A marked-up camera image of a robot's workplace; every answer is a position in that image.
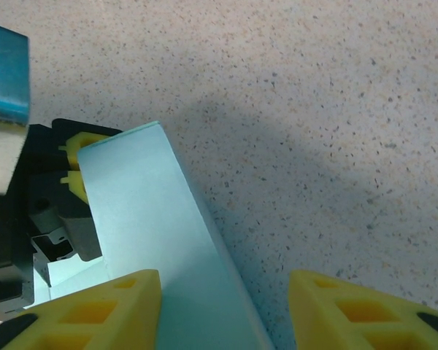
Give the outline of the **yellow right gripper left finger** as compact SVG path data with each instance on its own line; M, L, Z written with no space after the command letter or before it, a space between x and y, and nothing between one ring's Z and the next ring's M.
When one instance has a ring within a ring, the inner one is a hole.
M158 271L137 271L2 322L0 349L154 349L161 300Z

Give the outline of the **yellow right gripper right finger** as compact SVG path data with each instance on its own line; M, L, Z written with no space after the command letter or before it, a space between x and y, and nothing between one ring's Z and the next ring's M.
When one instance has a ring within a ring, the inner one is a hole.
M289 274L298 349L438 349L438 311L314 271Z

